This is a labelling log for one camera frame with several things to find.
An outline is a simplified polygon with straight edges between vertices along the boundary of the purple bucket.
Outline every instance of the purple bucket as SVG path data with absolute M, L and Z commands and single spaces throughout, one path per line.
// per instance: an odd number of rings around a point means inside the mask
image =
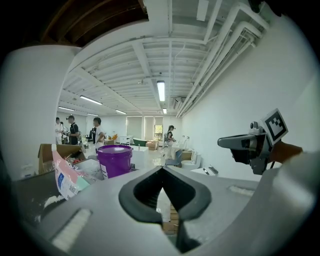
M 132 148 L 130 146 L 102 146 L 96 153 L 104 178 L 113 178 L 131 171 Z

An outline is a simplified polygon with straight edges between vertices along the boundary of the wooden ceiling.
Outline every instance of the wooden ceiling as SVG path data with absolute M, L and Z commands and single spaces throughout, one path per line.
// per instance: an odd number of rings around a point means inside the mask
M 24 26 L 21 47 L 63 44 L 83 47 L 102 34 L 128 23 L 148 20 L 143 0 L 44 1 Z

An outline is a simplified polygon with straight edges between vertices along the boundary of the floor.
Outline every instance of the floor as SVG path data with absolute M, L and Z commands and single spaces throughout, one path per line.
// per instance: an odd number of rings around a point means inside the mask
M 89 148 L 86 149 L 84 153 L 85 157 L 88 158 L 89 156 L 96 155 L 96 148 L 92 141 L 88 142 Z M 147 161 L 148 169 L 153 169 L 156 166 L 164 166 L 166 159 L 165 154 L 168 148 L 162 149 L 161 147 L 158 150 L 149 150 L 148 155 L 149 159 Z M 166 195 L 165 191 L 162 189 L 160 191 L 158 201 L 157 201 L 157 212 L 161 213 L 162 220 L 164 222 L 169 222 L 170 219 L 170 200 Z

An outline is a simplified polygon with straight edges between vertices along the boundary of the window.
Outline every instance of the window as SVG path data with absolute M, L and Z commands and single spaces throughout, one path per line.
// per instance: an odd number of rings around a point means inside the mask
M 162 142 L 162 135 L 163 135 L 163 125 L 155 125 L 154 126 L 154 140 L 157 142 Z

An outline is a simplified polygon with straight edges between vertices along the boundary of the ceiling light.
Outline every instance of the ceiling light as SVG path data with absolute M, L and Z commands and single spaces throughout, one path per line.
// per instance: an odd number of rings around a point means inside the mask
M 96 100 L 93 100 L 93 99 L 88 98 L 88 97 L 85 97 L 85 96 L 83 96 L 83 95 L 81 95 L 80 98 L 81 98 L 81 99 L 84 99 L 84 100 L 87 100 L 87 101 L 90 101 L 90 102 L 93 102 L 93 103 L 96 103 L 96 104 L 99 104 L 99 105 L 102 105 L 101 102 L 96 101 Z
M 70 108 L 66 108 L 66 107 L 62 107 L 62 106 L 59 106 L 59 109 L 75 111 L 74 109 L 70 109 Z
M 117 112 L 119 112 L 119 113 L 121 113 L 121 114 L 125 114 L 125 115 L 127 114 L 127 113 L 125 113 L 125 112 L 122 112 L 122 111 L 120 111 L 120 110 L 117 110 L 117 109 L 116 109 L 115 111 L 117 111 Z
M 165 81 L 157 81 L 156 82 L 158 86 L 158 92 L 159 92 L 159 99 L 161 102 L 166 101 L 166 94 L 165 94 Z

